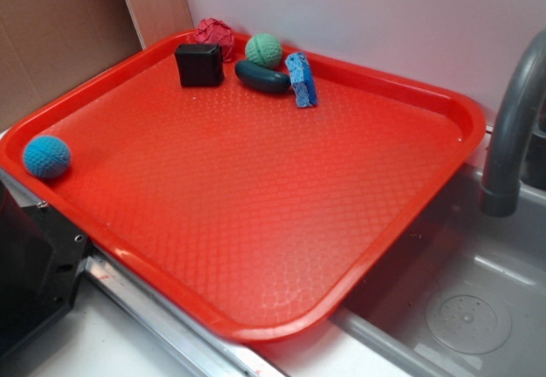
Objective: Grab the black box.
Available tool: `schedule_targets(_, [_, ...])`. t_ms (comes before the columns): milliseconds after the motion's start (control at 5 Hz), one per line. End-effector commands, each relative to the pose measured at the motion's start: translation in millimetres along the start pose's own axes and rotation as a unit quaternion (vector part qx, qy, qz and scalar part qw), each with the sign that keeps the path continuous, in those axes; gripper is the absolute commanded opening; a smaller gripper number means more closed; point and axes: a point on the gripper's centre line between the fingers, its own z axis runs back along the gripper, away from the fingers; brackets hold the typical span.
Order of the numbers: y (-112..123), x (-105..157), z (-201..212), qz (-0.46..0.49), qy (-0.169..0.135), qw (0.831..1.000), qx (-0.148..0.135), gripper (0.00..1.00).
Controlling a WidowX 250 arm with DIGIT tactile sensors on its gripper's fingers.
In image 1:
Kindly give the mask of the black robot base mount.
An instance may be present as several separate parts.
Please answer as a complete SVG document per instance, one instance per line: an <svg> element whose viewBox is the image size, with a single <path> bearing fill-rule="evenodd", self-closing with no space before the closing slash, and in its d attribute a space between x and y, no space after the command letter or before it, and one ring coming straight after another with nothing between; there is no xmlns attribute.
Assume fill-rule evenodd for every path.
<svg viewBox="0 0 546 377"><path fill-rule="evenodd" d="M1 186L1 359L73 307L87 234L52 206L20 206Z"/></svg>

